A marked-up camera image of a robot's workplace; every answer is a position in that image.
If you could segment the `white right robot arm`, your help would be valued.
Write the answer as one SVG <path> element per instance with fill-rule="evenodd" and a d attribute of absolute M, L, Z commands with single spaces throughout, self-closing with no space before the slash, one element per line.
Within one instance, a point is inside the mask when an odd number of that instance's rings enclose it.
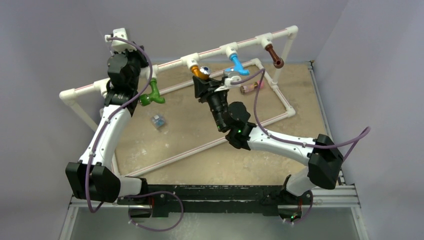
<path fill-rule="evenodd" d="M 217 130 L 236 149 L 264 151 L 290 158 L 305 166 L 288 176 L 280 196 L 288 204 L 294 203 L 305 192 L 320 187 L 335 189 L 344 160 L 331 138 L 319 134 L 316 138 L 296 137 L 267 130 L 250 122 L 250 113 L 240 101 L 228 103 L 227 90 L 219 90 L 220 82 L 214 79 L 192 78 L 194 97 L 207 103 Z"/>

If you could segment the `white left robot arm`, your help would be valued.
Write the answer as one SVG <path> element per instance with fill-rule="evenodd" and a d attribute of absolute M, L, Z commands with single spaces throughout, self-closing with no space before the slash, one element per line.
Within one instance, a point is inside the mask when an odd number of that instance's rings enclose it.
<path fill-rule="evenodd" d="M 115 53 L 107 61 L 109 80 L 105 85 L 103 115 L 88 148 L 77 162 L 69 162 L 65 174 L 73 195 L 89 204 L 113 203 L 129 196 L 138 205 L 146 203 L 149 191 L 145 180 L 117 176 L 112 171 L 113 156 L 120 137 L 134 114 L 139 76 L 149 62 L 139 51 Z"/>

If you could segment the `orange faucet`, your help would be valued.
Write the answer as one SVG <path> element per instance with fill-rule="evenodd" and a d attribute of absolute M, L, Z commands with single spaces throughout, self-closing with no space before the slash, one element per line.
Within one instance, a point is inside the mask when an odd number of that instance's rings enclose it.
<path fill-rule="evenodd" d="M 208 80 L 211 74 L 211 69 L 208 66 L 193 65 L 190 67 L 190 71 L 201 80 Z"/>

